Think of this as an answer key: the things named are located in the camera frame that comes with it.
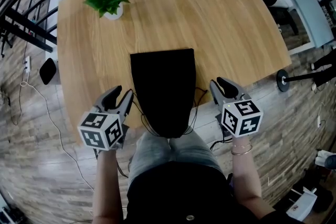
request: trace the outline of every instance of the wrist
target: wrist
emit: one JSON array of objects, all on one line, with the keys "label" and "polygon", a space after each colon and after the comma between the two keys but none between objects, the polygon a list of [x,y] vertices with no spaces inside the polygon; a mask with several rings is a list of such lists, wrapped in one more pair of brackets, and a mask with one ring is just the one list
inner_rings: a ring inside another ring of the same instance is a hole
[{"label": "wrist", "polygon": [[99,156],[115,157],[116,156],[116,150],[99,151],[98,157]]},{"label": "wrist", "polygon": [[232,151],[233,155],[240,155],[248,153],[252,150],[252,145],[248,136],[236,138],[232,138]]}]

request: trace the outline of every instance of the button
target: button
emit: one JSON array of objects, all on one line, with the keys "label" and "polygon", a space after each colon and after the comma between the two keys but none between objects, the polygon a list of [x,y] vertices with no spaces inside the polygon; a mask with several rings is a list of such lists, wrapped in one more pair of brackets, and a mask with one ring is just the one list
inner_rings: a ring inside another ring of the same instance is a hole
[{"label": "button", "polygon": [[195,217],[192,216],[192,215],[187,216],[187,220],[188,220],[188,221],[191,221],[191,220],[194,220],[194,219],[195,219]]}]

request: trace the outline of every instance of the black shirt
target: black shirt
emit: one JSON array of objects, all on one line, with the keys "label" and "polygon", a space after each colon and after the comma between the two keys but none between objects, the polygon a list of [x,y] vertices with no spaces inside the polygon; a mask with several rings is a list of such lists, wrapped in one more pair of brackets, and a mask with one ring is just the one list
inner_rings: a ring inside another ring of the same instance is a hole
[{"label": "black shirt", "polygon": [[258,219],[233,198],[217,169],[168,162],[141,174],[128,191],[127,223],[301,223],[274,212]]}]

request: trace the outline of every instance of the white pot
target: white pot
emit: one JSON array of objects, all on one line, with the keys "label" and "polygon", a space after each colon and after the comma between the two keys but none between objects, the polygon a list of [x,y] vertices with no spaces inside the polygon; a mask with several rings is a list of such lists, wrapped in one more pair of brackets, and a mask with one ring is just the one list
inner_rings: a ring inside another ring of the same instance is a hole
[{"label": "white pot", "polygon": [[105,16],[107,19],[109,19],[109,20],[116,20],[116,19],[119,19],[119,18],[121,17],[122,13],[124,12],[124,9],[123,9],[123,7],[122,7],[122,2],[120,2],[119,6],[120,6],[120,7],[117,8],[117,14],[111,14],[111,13],[106,12],[106,13],[104,14],[104,16]]}]

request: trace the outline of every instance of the black disc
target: black disc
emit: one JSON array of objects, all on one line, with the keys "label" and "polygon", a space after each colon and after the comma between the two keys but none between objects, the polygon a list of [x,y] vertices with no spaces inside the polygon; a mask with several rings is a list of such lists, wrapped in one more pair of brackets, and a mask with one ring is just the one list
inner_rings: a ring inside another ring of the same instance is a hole
[{"label": "black disc", "polygon": [[280,91],[287,92],[289,89],[289,82],[284,82],[284,78],[288,78],[288,73],[283,69],[280,69],[277,73],[277,85]]}]

